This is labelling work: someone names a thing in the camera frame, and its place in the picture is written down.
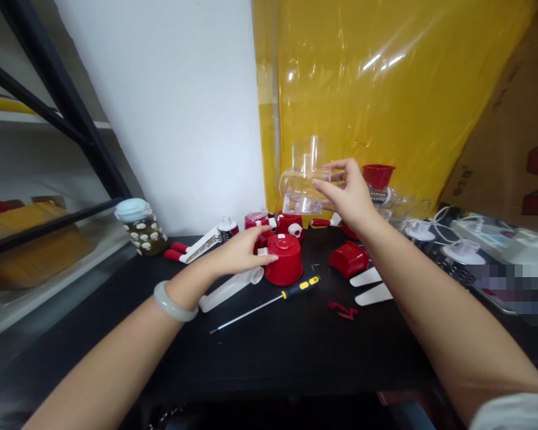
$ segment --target black table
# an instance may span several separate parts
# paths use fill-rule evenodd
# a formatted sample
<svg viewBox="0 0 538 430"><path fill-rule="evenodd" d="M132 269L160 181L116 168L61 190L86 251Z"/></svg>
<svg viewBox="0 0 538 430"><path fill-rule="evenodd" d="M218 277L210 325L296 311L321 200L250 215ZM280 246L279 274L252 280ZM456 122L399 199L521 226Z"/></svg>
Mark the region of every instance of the black table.
<svg viewBox="0 0 538 430"><path fill-rule="evenodd" d="M321 277L319 288L278 301L214 334L209 331L276 297L279 289L262 280L208 314L200 313L172 343L142 398L174 404L419 389L435 384L423 350L393 301L359 308L355 321L328 309L330 300L358 308L353 299L365 288L352 287L327 264L331 251L346 239L338 228L305 231L304 270L306 275ZM174 239L186 244L196 240ZM136 256L118 268L0 375L0 381L8 384L9 401L37 406L104 335L152 293L156 283L184 266L162 256ZM538 327L483 303L538 367Z"/></svg>

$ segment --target screwdriver shaft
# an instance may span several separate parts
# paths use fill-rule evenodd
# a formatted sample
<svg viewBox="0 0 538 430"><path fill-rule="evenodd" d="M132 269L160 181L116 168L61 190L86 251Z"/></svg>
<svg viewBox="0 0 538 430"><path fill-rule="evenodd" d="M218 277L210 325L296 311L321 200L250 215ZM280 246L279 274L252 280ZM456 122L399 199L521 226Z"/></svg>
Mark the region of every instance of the screwdriver shaft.
<svg viewBox="0 0 538 430"><path fill-rule="evenodd" d="M219 326L218 328L216 328L215 330L210 331L209 334L213 334L213 333L215 333L216 331L221 330L222 328L225 328L225 327L227 327L228 325L233 324L234 322L236 322L236 321L238 321L238 320L240 320L240 319L242 319L242 318L248 316L249 314L252 314L252 313L254 313L255 311L258 311L259 309L264 308L265 306L270 305L271 303L276 302L277 300L282 299L282 298L283 298L283 296L277 296L277 297L275 297L274 299L271 299L271 300L269 300L268 302L265 302L265 303L263 303L262 305L257 306L255 309L251 309L249 312L245 312L243 315L239 315L237 318L233 318L231 321L228 321L228 322L226 322L225 324L220 325L220 326Z"/></svg>

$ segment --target forearm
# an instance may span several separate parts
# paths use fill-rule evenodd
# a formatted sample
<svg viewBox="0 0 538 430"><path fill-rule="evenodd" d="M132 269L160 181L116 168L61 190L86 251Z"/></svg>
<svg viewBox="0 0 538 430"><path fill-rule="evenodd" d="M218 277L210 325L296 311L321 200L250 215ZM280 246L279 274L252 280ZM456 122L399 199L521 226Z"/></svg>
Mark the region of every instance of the forearm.
<svg viewBox="0 0 538 430"><path fill-rule="evenodd" d="M166 285L167 294L195 309L217 277L214 267L202 257ZM117 428L181 327L150 297L76 365L25 429Z"/></svg>
<svg viewBox="0 0 538 430"><path fill-rule="evenodd" d="M465 422L491 398L538 392L510 334L414 244L377 216L357 234Z"/></svg>

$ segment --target white sleeve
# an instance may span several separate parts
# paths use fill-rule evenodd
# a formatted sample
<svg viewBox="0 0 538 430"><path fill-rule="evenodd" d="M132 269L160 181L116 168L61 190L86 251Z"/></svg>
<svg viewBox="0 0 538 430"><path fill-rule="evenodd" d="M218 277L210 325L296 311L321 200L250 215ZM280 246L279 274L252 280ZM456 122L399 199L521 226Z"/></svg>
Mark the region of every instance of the white sleeve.
<svg viewBox="0 0 538 430"><path fill-rule="evenodd" d="M538 430L538 394L514 394L486 402L470 430Z"/></svg>

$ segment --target yellow black handle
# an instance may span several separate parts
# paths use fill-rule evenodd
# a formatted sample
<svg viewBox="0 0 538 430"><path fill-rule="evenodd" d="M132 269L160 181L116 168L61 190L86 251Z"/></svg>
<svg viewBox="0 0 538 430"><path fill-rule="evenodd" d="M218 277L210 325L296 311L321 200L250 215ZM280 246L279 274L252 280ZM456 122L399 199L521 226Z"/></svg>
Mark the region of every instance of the yellow black handle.
<svg viewBox="0 0 538 430"><path fill-rule="evenodd" d="M315 275L309 279L304 279L303 281L299 282L297 285L293 285L285 290L281 291L281 295L285 300L287 300L290 297L293 297L296 294L310 291L317 287L317 284L320 282L320 278Z"/></svg>

